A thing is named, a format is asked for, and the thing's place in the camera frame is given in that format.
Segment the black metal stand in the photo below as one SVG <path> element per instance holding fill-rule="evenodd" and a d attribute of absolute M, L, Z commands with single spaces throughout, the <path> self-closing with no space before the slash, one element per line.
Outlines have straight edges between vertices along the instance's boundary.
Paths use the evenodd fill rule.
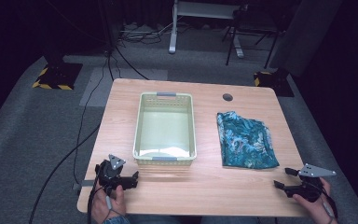
<path fill-rule="evenodd" d="M 259 39 L 255 42 L 256 45 L 258 45 L 267 36 L 271 35 L 273 40 L 268 49 L 268 56 L 264 63 L 264 67 L 267 67 L 279 34 L 279 23 L 270 13 L 245 8 L 234 10 L 232 12 L 232 22 L 228 26 L 223 37 L 223 40 L 226 40 L 227 37 L 229 38 L 226 64 L 229 64 L 232 50 L 241 49 L 241 44 L 238 40 L 239 35 L 259 35 Z"/>

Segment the grey table edge clamp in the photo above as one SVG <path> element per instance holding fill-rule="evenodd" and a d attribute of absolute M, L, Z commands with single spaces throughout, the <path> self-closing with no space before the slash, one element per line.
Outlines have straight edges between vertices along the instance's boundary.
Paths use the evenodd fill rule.
<path fill-rule="evenodd" d="M 92 187 L 94 180 L 82 180 L 80 183 L 74 183 L 72 190 L 81 190 L 83 187 Z"/>

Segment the white desk frame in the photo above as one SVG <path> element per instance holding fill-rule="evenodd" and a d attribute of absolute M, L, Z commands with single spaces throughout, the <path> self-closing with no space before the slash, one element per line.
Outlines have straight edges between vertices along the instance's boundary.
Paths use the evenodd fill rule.
<path fill-rule="evenodd" d="M 174 0 L 169 53 L 174 54 L 176 52 L 177 22 L 180 16 L 231 20 L 233 11 L 238 8 L 239 6 Z"/>

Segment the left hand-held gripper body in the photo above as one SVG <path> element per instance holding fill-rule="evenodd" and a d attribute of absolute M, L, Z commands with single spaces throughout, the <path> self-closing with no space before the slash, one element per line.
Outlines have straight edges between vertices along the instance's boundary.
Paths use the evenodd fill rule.
<path fill-rule="evenodd" d="M 109 154 L 108 160 L 96 165 L 98 183 L 107 195 L 110 195 L 118 186 L 122 187 L 123 183 L 131 182 L 130 176 L 120 175 L 125 163 L 121 158 Z"/>

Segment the pale green plastic basket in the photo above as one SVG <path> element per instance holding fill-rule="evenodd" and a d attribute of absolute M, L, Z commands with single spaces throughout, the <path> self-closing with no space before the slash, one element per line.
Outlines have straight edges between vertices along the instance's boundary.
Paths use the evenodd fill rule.
<path fill-rule="evenodd" d="M 140 95 L 132 155 L 141 165 L 189 166 L 197 158 L 191 94 Z"/>

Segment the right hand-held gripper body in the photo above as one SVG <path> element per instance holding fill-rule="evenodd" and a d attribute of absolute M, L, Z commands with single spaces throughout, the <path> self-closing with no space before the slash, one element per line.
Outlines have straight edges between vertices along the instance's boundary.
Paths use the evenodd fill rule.
<path fill-rule="evenodd" d="M 299 186 L 287 186 L 288 190 L 284 190 L 284 192 L 288 198 L 298 194 L 311 203 L 317 201 L 323 193 L 324 187 L 321 178 L 337 174 L 336 171 L 327 170 L 308 163 L 298 171 L 301 184 Z"/>

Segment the teal patterned cloth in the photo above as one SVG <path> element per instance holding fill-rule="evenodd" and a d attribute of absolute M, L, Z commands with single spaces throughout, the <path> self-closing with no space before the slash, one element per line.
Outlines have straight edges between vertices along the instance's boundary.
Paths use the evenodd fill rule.
<path fill-rule="evenodd" d="M 261 170 L 280 165 L 263 121 L 228 111 L 218 113 L 216 122 L 223 166 Z"/>

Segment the person's left hand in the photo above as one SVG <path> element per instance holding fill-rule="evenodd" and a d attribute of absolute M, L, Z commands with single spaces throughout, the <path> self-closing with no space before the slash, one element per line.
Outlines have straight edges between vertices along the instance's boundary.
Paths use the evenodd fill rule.
<path fill-rule="evenodd" d="M 102 224 L 110 217 L 124 217 L 126 215 L 124 189 L 118 186 L 115 195 L 115 198 L 111 198 L 103 190 L 94 194 L 91 204 L 91 217 L 97 224 Z"/>

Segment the person's right hand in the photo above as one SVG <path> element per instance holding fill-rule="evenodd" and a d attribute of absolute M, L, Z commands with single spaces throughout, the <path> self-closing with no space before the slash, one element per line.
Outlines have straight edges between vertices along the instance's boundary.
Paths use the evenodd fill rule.
<path fill-rule="evenodd" d="M 325 193 L 322 193 L 321 197 L 314 203 L 307 201 L 298 194 L 294 194 L 293 199 L 308 211 L 310 218 L 315 224 L 337 224 L 337 219 L 333 217 L 332 205 L 327 199 L 330 195 L 331 186 L 323 178 L 321 178 L 321 182 Z"/>

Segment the grey panel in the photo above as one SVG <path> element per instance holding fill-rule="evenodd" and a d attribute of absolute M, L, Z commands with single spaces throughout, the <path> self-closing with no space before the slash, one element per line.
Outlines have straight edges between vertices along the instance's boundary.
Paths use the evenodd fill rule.
<path fill-rule="evenodd" d="M 273 76 L 301 77 L 320 47 L 343 0 L 302 0 L 269 67 Z"/>

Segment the yellow black striped stand base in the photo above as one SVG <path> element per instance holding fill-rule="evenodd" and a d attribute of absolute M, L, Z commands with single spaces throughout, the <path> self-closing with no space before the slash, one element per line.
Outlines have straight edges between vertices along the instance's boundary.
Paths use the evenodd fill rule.
<path fill-rule="evenodd" d="M 256 72 L 254 81 L 257 87 L 271 88 L 277 96 L 293 97 L 294 93 L 287 81 L 287 75 L 281 75 L 279 72 Z"/>
<path fill-rule="evenodd" d="M 82 63 L 64 63 L 59 67 L 47 64 L 34 82 L 33 88 L 73 90 L 82 67 Z"/>

